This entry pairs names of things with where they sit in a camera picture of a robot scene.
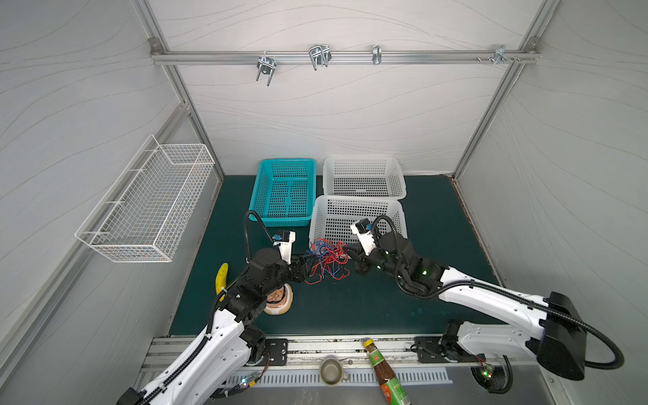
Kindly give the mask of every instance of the sauce bottle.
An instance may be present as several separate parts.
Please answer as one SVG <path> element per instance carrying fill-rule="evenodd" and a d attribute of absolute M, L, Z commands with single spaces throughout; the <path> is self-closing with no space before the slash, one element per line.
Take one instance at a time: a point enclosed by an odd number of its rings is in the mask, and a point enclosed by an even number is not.
<path fill-rule="evenodd" d="M 380 384 L 380 388 L 382 388 L 382 393 L 385 394 L 387 403 L 390 405 L 411 405 L 411 401 L 400 385 L 400 381 L 396 377 L 394 370 L 392 370 L 387 360 L 380 354 L 373 340 L 367 340 L 364 343 L 364 347 L 367 349 L 371 365 L 373 365 L 373 369 L 376 372 L 378 383 Z"/>

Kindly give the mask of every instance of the mounting plate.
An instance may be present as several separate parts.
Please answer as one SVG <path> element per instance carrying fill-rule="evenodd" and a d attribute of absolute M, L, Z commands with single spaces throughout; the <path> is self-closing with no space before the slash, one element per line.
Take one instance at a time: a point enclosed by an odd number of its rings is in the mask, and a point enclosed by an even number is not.
<path fill-rule="evenodd" d="M 414 337 L 414 344 L 424 348 L 424 350 L 419 349 L 416 351 L 416 357 L 419 363 L 452 363 L 442 354 L 443 349 L 439 346 L 438 336 L 416 336 Z M 476 363 L 478 361 L 475 356 L 463 350 L 460 353 L 456 353 L 455 356 L 458 356 L 457 361 L 459 363 Z"/>
<path fill-rule="evenodd" d="M 286 365 L 288 339 L 266 339 L 265 351 L 270 354 L 270 365 Z"/>

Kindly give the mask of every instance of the wire basket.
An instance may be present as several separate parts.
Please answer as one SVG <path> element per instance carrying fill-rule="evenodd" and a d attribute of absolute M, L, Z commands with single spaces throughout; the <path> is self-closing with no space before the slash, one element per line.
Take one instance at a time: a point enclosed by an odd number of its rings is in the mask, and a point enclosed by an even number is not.
<path fill-rule="evenodd" d="M 155 145 L 144 151 L 150 154 L 140 168 L 122 173 L 76 232 L 113 262 L 170 262 L 213 168 L 203 144 Z M 106 201 L 129 174 L 132 179 L 119 197 Z"/>
<path fill-rule="evenodd" d="M 394 157 L 328 157 L 324 160 L 324 194 L 405 198 L 407 190 L 399 161 Z"/>
<path fill-rule="evenodd" d="M 373 221 L 378 215 L 390 217 L 396 230 L 407 238 L 405 214 L 400 202 L 396 200 L 319 196 L 315 200 L 308 239 L 310 243 L 313 243 L 317 238 L 324 238 L 331 242 L 340 241 L 346 244 L 357 243 L 358 237 L 351 233 L 351 224 L 364 218 Z M 380 221 L 378 230 L 382 234 L 389 232 L 389 224 Z"/>

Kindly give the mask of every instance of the cup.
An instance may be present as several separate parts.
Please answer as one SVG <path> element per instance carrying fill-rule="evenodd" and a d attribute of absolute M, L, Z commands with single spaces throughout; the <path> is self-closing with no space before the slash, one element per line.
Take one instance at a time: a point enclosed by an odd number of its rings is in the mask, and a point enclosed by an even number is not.
<path fill-rule="evenodd" d="M 349 374 L 344 372 L 342 363 L 338 359 L 329 357 L 319 366 L 319 378 L 326 386 L 332 387 L 342 380 L 349 381 Z"/>

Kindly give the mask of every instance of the yellow banana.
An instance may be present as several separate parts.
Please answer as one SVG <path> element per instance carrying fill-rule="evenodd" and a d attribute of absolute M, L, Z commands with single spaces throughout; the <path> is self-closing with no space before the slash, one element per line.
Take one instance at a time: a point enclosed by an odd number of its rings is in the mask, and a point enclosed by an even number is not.
<path fill-rule="evenodd" d="M 227 286 L 227 269 L 229 268 L 229 265 L 227 263 L 223 263 L 220 266 L 220 269 L 218 269 L 218 274 L 216 274 L 216 294 L 220 293 L 220 291 Z"/>

